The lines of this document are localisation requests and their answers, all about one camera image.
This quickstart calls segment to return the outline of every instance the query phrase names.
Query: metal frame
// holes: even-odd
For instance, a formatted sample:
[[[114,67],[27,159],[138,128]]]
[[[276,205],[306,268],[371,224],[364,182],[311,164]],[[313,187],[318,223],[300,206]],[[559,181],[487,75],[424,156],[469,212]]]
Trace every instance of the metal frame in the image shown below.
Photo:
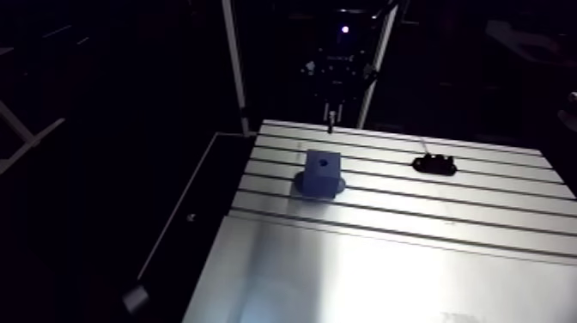
[[[65,121],[64,118],[60,118],[48,125],[43,131],[34,135],[2,101],[0,101],[0,117],[4,119],[12,131],[24,142],[10,158],[0,159],[0,175],[6,172],[10,166],[14,165],[14,163],[24,156],[32,147],[37,146],[44,137]]]
[[[238,41],[236,39],[236,29],[234,27],[234,12],[231,0],[222,0],[222,13],[224,24],[227,29],[228,50],[230,51],[230,62],[233,66],[234,88],[236,89],[236,100],[240,109],[240,126],[245,137],[249,137],[248,118],[245,115],[246,98],[245,87],[242,81],[242,69],[240,66],[240,55]]]
[[[385,20],[383,21],[383,29],[380,33],[379,44],[377,45],[377,52],[374,56],[373,67],[380,71],[380,66],[383,63],[383,57],[385,56],[386,46],[389,43],[389,38],[391,37],[392,24],[395,22],[395,16],[397,15],[398,5],[395,6],[389,13]],[[359,113],[359,121],[356,124],[357,129],[362,129],[367,121],[368,109],[373,100],[374,87],[377,81],[375,80],[370,87],[368,87],[367,92],[365,92],[365,97],[362,100],[361,112]]]

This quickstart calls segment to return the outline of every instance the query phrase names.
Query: blue block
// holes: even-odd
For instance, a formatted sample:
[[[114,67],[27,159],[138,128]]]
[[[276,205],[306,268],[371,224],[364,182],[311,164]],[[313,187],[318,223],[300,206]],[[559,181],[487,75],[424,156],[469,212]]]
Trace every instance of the blue block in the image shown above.
[[[341,154],[307,150],[302,195],[312,198],[335,198],[341,180]]]

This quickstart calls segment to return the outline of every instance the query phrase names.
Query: black plastic part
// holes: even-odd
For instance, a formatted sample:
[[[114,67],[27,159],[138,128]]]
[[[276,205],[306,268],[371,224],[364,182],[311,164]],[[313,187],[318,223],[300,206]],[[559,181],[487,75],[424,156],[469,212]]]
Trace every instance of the black plastic part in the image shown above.
[[[457,173],[452,156],[425,154],[415,158],[413,168],[420,173],[453,176]]]

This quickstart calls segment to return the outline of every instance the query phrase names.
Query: metal plate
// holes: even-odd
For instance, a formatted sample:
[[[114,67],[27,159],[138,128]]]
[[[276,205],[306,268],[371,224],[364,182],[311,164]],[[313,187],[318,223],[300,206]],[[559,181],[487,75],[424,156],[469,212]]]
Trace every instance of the metal plate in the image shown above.
[[[308,149],[328,150],[341,153],[342,156],[364,159],[377,162],[390,162],[401,165],[410,165],[417,157],[422,157],[421,153],[410,153],[386,149],[374,149],[344,145],[339,143],[322,143],[298,138],[282,138],[258,136],[255,143],[258,147],[271,147],[277,149],[287,149],[296,151],[306,151]],[[510,164],[472,161],[466,159],[455,159],[455,164],[460,172],[489,174],[504,177],[521,178],[528,180],[544,180],[556,183],[562,183],[561,177],[553,170],[548,168],[529,168]]]
[[[265,147],[255,147],[252,150],[253,160],[289,163],[303,166],[307,158],[304,151],[291,151],[271,149]],[[418,182],[431,182],[450,184],[456,187],[477,187],[504,192],[522,192],[550,196],[554,198],[574,198],[573,193],[562,184],[548,183],[535,180],[524,180],[494,176],[486,174],[475,174],[457,172],[454,176],[438,176],[434,174],[424,174],[415,172],[410,165],[402,165],[390,162],[368,161],[362,159],[341,158],[341,169],[349,172],[360,172],[365,174],[382,175],[399,179],[415,180]]]
[[[225,218],[186,323],[569,323],[574,267]]]
[[[407,140],[397,140],[380,137],[364,137],[334,132],[329,134],[323,131],[314,131],[284,126],[263,125],[260,134],[279,137],[292,137],[327,143],[350,144],[358,147],[368,147],[387,150],[414,152],[419,155],[425,152],[431,154],[452,155],[455,158],[471,159],[486,162],[499,162],[513,165],[531,166],[536,168],[551,168],[551,165],[542,156],[509,153],[504,151],[462,148],[440,145],[436,143],[418,143]]]
[[[299,124],[295,122],[287,122],[287,121],[279,121],[279,120],[265,120],[265,125],[282,125],[291,128],[302,128],[302,129],[310,129],[316,131],[326,131],[326,127],[322,125],[309,125],[309,124]],[[346,133],[352,135],[361,135],[365,137],[382,137],[382,138],[390,138],[390,139],[400,139],[400,140],[408,140],[408,141],[416,141],[416,142],[425,142],[425,143],[438,143],[444,144],[447,146],[455,146],[455,147],[465,147],[465,148],[478,148],[478,149],[485,149],[485,150],[495,150],[495,151],[505,151],[505,152],[513,152],[519,154],[526,154],[526,155],[537,155],[541,156],[541,152],[536,149],[527,149],[527,148],[520,148],[520,147],[511,147],[511,146],[501,146],[497,144],[488,144],[488,143],[472,143],[472,142],[465,142],[459,140],[450,140],[450,139],[441,139],[441,138],[432,138],[432,137],[418,137],[418,136],[410,136],[410,135],[403,135],[399,133],[391,133],[391,132],[379,132],[379,131],[367,131],[367,130],[360,130],[360,129],[349,129],[349,128],[341,128],[341,127],[334,127],[335,133]]]
[[[333,200],[292,186],[308,149],[343,156]],[[538,150],[266,120],[245,172],[184,322],[577,318],[577,202]]]

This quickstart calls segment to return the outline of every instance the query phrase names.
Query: vertical metal rail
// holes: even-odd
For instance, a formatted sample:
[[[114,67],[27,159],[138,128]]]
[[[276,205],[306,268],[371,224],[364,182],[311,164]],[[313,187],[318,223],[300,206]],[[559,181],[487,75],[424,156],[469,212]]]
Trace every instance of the vertical metal rail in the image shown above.
[[[380,66],[383,63],[383,57],[385,56],[386,46],[389,43],[389,38],[391,37],[392,24],[395,22],[395,16],[397,15],[398,5],[391,10],[389,15],[383,21],[383,29],[380,32],[379,44],[377,45],[377,51],[374,56],[373,66],[376,70],[380,71]],[[368,108],[373,100],[374,87],[377,81],[375,80],[370,87],[368,87],[367,92],[365,92],[365,97],[362,100],[361,112],[359,113],[359,121],[356,124],[358,129],[362,129],[365,126],[365,121],[367,120]]]
[[[234,88],[236,89],[236,100],[240,109],[240,125],[245,137],[249,137],[248,119],[245,115],[246,99],[245,87],[242,82],[242,69],[240,67],[239,47],[236,39],[236,29],[234,27],[234,12],[231,0],[222,0],[222,13],[224,24],[227,29],[228,50],[230,61],[233,65]]]

